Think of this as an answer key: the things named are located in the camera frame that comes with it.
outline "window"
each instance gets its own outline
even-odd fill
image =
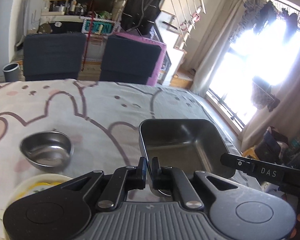
[[[286,23],[277,19],[259,34],[248,30],[225,54],[207,95],[217,101],[239,130],[256,112],[250,98],[252,78],[259,76],[272,87],[280,85],[300,49],[300,31],[283,44]]]

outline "gray ribbed panel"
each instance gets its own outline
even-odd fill
[[[226,240],[202,213],[183,210],[177,202],[125,202],[99,213],[76,240]]]

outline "white sticker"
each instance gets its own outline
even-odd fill
[[[62,23],[61,22],[55,22],[55,27],[61,27]]]

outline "metal screw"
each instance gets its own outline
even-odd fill
[[[111,208],[114,204],[111,200],[101,200],[98,202],[98,207],[100,208]]]
[[[199,201],[196,201],[196,200],[194,200],[194,201],[188,201],[188,202],[186,203],[186,206],[187,206],[188,208],[191,208],[191,209],[196,209],[196,208],[202,207],[202,203],[199,202]]]

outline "small metal bowl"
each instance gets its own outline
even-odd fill
[[[46,131],[24,138],[20,144],[20,150],[37,169],[57,172],[69,164],[73,145],[65,134]]]

